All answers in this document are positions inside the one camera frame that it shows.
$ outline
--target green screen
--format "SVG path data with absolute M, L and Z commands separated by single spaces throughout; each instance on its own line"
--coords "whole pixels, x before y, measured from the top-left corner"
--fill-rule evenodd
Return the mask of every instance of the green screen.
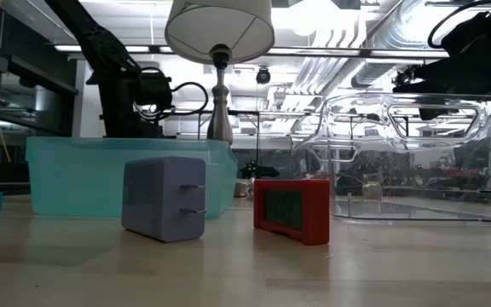
M 303 192 L 265 191 L 264 220 L 290 229 L 303 231 Z

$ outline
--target teal plastic bin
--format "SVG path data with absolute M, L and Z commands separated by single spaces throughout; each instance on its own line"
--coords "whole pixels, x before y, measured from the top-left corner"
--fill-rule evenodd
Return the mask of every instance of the teal plastic bin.
M 219 217 L 233 203 L 237 160 L 226 142 L 30 137 L 26 159 L 33 211 L 52 216 L 120 217 L 124 165 L 168 156 L 206 162 L 206 217 Z

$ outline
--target red frame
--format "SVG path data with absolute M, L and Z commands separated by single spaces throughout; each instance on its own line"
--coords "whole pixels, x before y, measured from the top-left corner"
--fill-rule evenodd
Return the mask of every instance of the red frame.
M 264 191 L 303 192 L 303 231 L 269 223 L 264 219 Z M 289 235 L 304 245 L 329 242 L 329 182 L 327 180 L 264 180 L 255 181 L 254 226 L 256 229 Z

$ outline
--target white lampshade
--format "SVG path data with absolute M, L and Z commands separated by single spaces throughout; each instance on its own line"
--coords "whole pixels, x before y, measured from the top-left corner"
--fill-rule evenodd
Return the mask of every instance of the white lampshade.
M 225 44 L 228 64 L 257 58 L 274 46 L 270 0 L 174 0 L 165 38 L 179 56 L 212 64 L 210 50 Z

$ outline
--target clear plastic bin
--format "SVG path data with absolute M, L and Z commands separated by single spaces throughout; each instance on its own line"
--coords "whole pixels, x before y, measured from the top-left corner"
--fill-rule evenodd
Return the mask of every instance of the clear plastic bin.
M 206 217 L 218 217 L 233 203 L 237 160 L 226 142 L 30 137 L 26 158 L 33 210 L 41 215 L 120 217 L 124 164 L 167 156 L 206 162 Z
M 316 123 L 294 172 L 332 183 L 332 214 L 491 219 L 491 96 L 340 96 Z

